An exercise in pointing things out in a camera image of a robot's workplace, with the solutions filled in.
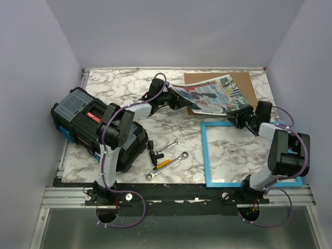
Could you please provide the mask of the blue picture frame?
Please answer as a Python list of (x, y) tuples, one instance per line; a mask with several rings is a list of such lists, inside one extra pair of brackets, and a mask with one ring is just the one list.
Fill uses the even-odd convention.
[[(241, 183), (236, 182), (212, 182), (211, 170), (210, 170), (210, 160), (209, 160), (209, 151), (208, 151), (208, 139), (206, 129), (207, 127), (232, 127), (232, 124), (228, 121), (219, 121), (219, 122), (202, 122), (201, 123), (201, 134), (202, 134), (202, 147), (203, 147), (203, 162), (204, 162), (204, 171), (205, 171), (205, 183), (207, 188), (240, 188)], [(293, 182), (278, 182), (275, 184), (275, 187), (302, 187), (303, 182), (302, 178), (299, 176), (295, 178)]]

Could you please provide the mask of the colourful printed photo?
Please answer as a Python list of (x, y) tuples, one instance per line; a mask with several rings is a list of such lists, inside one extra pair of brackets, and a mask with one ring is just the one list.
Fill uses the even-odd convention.
[(191, 103), (195, 114), (226, 115), (250, 105), (229, 74), (172, 89)]

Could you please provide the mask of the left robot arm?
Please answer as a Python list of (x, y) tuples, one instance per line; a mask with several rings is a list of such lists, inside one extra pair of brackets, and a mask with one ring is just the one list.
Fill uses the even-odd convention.
[(93, 183), (93, 192), (102, 204), (114, 201), (112, 187), (116, 183), (116, 172), (128, 172), (146, 148), (147, 132), (136, 121), (150, 117), (165, 106), (177, 110), (190, 104), (169, 86), (166, 79), (154, 77), (149, 90), (137, 102), (124, 107), (114, 103), (108, 105), (97, 128), (100, 172)]

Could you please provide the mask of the brown backing board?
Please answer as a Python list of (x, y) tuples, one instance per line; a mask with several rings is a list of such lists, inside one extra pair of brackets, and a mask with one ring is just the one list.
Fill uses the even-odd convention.
[(218, 76), (230, 75), (237, 87), (241, 90), (249, 104), (254, 108), (257, 106), (257, 97), (254, 91), (252, 80), (247, 72), (217, 72), (217, 73), (185, 73), (184, 83), (194, 84), (204, 80), (216, 78)]

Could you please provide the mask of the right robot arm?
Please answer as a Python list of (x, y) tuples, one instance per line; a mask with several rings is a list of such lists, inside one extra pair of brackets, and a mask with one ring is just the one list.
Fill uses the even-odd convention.
[(304, 177), (310, 169), (310, 136), (297, 133), (282, 123), (271, 123), (272, 103), (259, 101), (256, 108), (249, 105), (227, 112), (228, 121), (237, 129), (247, 128), (254, 136), (271, 142), (267, 166), (248, 175), (239, 189), (239, 198), (251, 203), (267, 194), (270, 187), (279, 181)]

